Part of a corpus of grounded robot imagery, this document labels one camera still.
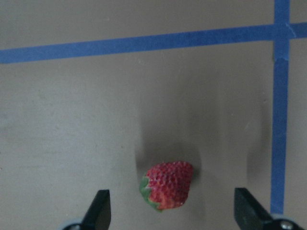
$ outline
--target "blue painter's tape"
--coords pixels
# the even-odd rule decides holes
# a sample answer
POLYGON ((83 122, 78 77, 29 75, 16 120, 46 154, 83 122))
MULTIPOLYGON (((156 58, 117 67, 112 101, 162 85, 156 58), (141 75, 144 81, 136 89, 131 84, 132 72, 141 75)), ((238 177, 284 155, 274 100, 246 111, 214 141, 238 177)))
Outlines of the blue painter's tape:
POLYGON ((286 24, 290 20, 290 0, 275 0, 274 24, 286 24))
POLYGON ((291 24, 295 38, 307 38, 307 23, 291 24))
POLYGON ((271 213, 283 214, 286 132, 288 105, 289 43, 295 37, 289 26, 290 1, 275 0, 274 86, 273 86, 273 134, 271 213))
POLYGON ((288 60, 279 58, 274 66, 271 213, 275 214, 283 214, 288 65, 288 60))
POLYGON ((160 49, 272 40, 273 25, 78 42, 0 50, 0 63, 75 58, 160 49))

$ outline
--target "screw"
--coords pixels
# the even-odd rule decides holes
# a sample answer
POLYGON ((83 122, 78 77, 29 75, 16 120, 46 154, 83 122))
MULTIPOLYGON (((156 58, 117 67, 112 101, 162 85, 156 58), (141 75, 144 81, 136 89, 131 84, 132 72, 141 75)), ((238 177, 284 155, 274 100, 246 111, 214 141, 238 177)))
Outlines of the screw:
POLYGON ((285 230, 292 230, 293 229, 293 224, 287 220, 283 220, 280 222, 280 227, 285 230))
POLYGON ((81 229, 80 225, 74 225, 69 228, 69 230, 80 230, 80 229, 81 229))

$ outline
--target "gray surface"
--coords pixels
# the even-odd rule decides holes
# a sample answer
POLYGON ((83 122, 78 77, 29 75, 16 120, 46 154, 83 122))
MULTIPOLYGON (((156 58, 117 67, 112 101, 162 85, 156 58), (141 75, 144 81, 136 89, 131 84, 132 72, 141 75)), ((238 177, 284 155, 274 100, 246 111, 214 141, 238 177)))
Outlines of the gray surface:
POLYGON ((3 0, 0 48, 273 23, 273 1, 3 0))
MULTIPOLYGON (((270 24, 272 12, 264 0, 1 1, 0 48, 270 24)), ((272 42, 1 65, 1 229, 57 229, 105 188, 111 230, 237 229, 234 187, 269 208, 272 74, 272 42), (189 198, 156 213, 139 176, 179 158, 199 172, 189 198)), ((303 220, 291 191, 286 210, 303 220)))
POLYGON ((307 39, 291 42, 285 213, 307 226, 307 39))
POLYGON ((295 0, 290 1, 290 22, 291 23, 305 23, 307 22, 307 1, 295 0))

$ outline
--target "blue tape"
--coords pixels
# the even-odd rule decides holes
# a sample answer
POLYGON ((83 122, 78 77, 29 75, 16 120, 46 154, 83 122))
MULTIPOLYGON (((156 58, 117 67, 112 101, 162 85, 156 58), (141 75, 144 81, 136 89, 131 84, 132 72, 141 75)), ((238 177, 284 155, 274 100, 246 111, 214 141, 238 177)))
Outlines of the blue tape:
POLYGON ((295 38, 307 37, 307 23, 297 23, 291 25, 295 38))
POLYGON ((159 49, 272 40, 273 25, 78 42, 0 50, 0 63, 76 58, 159 49))
POLYGON ((288 104, 290 1, 275 0, 274 86, 272 126, 271 213, 283 214, 288 104))

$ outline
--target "red strawberry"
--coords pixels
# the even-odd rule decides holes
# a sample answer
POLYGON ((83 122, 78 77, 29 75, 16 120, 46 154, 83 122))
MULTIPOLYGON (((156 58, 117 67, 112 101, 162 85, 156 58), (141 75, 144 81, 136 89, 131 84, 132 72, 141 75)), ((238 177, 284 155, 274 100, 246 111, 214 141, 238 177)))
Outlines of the red strawberry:
POLYGON ((153 166, 142 178, 140 192, 154 209, 182 206, 188 198, 193 166, 185 161, 153 166))

